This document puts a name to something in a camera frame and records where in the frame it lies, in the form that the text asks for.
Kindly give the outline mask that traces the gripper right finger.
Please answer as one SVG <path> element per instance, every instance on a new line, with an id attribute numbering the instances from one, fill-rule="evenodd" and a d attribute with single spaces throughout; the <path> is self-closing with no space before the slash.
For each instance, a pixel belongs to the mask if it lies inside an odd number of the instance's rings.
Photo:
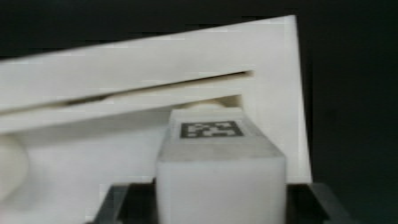
<path id="1" fill-rule="evenodd" d="M 324 183 L 289 185 L 287 224 L 356 224 Z"/>

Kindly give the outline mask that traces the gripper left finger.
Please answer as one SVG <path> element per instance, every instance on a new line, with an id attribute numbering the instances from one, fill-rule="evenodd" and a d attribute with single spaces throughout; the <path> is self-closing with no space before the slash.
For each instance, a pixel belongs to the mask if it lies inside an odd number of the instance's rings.
<path id="1" fill-rule="evenodd" d="M 159 224 L 154 183 L 115 185 L 88 224 Z"/>

